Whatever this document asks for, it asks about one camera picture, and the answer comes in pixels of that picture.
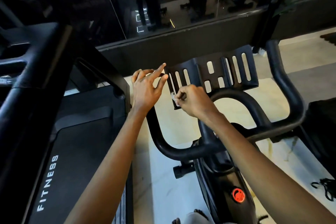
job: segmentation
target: curved handlebar grip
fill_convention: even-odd
[[[272,76],[289,103],[290,113],[286,119],[270,122],[258,102],[243,91],[223,89],[210,97],[212,101],[221,98],[233,98],[246,106],[257,125],[255,128],[245,130],[244,136],[250,142],[286,133],[300,125],[305,117],[305,105],[299,92],[285,73],[278,42],[276,40],[268,41],[266,43],[266,50]],[[154,107],[148,112],[147,121],[154,144],[168,158],[180,161],[192,160],[225,150],[225,147],[219,140],[213,140],[213,133],[210,129],[206,129],[205,124],[201,121],[199,122],[199,127],[202,128],[202,138],[205,137],[204,144],[186,149],[176,149],[165,141]]]

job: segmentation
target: pants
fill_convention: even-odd
[[[147,14],[149,17],[150,22],[156,23],[157,25],[161,24],[161,14],[160,14],[160,5],[157,0],[145,0],[147,4]],[[144,13],[144,6],[143,0],[136,0],[136,4],[139,10],[139,16],[142,25],[146,25],[145,13]]]
[[[208,221],[199,213],[188,213],[183,224],[211,224],[211,222]]]

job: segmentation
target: person's left hand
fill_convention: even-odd
[[[132,109],[139,111],[140,113],[147,115],[148,111],[155,105],[159,100],[162,88],[165,85],[168,74],[165,74],[159,80],[157,87],[154,88],[153,82],[158,78],[166,66],[166,63],[163,63],[157,70],[146,69],[146,70],[137,70],[132,76],[132,85],[133,85],[133,105]]]

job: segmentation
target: hand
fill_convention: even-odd
[[[177,103],[190,116],[205,121],[211,113],[219,113],[215,104],[210,100],[202,87],[193,84],[183,86],[176,94]]]
[[[148,111],[155,105],[159,100],[162,88],[165,85],[168,74],[165,74],[159,80],[157,87],[154,88],[153,82],[158,78],[166,66],[166,63],[163,63],[157,70],[146,69],[146,70],[137,70],[132,76],[132,85],[133,85],[133,105],[132,109],[141,112],[144,115],[147,115]]]

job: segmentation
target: stationary bike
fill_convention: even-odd
[[[273,78],[289,103],[290,114],[284,120],[271,122],[257,101],[244,92],[244,90],[258,87],[257,72],[249,45],[232,52],[198,57],[165,68],[166,73],[172,78],[172,82],[168,80],[170,92],[179,90],[176,72],[179,73],[181,84],[183,86],[187,85],[185,69],[191,84],[202,86],[205,89],[204,82],[209,81],[211,92],[208,95],[212,101],[221,98],[233,98],[240,101],[249,110],[256,123],[255,128],[246,129],[236,123],[233,123],[233,125],[246,137],[246,140],[257,147],[256,141],[290,131],[301,124],[305,117],[303,100],[283,68],[278,42],[276,40],[268,41],[266,50]],[[244,67],[244,55],[246,56],[250,76],[247,76],[247,69]],[[235,69],[233,57],[237,60],[239,71]],[[208,61],[212,62],[214,68],[212,73],[208,70]],[[240,73],[240,82],[237,79],[238,72]],[[220,87],[219,78],[223,79],[225,87]],[[174,102],[173,104],[175,109],[179,108]],[[174,167],[176,179],[196,171],[204,201],[216,224],[226,222],[237,224],[259,223],[260,220],[256,216],[253,198],[239,169],[232,161],[225,146],[210,128],[199,120],[201,137],[194,141],[191,147],[177,149],[170,146],[163,138],[154,107],[149,111],[147,121],[153,141],[162,154],[168,158],[181,161],[181,166]]]

